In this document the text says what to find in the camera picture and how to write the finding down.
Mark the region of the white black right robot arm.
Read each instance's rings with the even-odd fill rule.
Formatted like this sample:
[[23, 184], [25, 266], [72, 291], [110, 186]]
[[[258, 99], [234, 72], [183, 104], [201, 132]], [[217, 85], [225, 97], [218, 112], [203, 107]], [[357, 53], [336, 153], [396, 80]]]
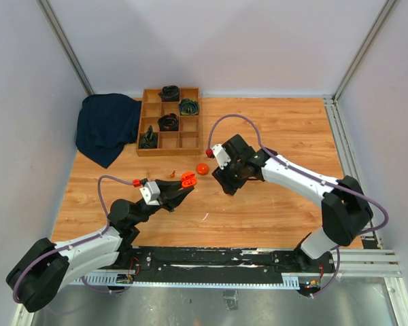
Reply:
[[256, 151], [236, 134], [206, 150], [218, 166], [212, 175], [225, 194], [234, 195], [253, 179], [285, 187], [318, 206], [322, 225], [309, 233], [293, 250], [289, 266], [308, 272], [336, 247], [346, 247], [370, 222], [373, 212], [359, 182], [351, 177], [327, 177], [293, 164], [276, 151]]

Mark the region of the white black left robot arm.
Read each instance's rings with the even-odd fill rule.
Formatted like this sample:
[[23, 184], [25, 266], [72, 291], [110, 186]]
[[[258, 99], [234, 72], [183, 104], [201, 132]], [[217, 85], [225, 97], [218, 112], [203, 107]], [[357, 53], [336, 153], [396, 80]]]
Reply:
[[102, 267], [127, 267], [132, 260], [131, 244], [139, 235], [137, 224], [160, 210], [174, 211], [196, 185], [159, 179], [137, 179], [130, 184], [139, 189], [140, 200], [117, 199], [110, 207], [104, 206], [103, 228], [62, 242], [41, 238], [30, 247], [5, 279], [17, 304], [37, 312], [74, 280]]

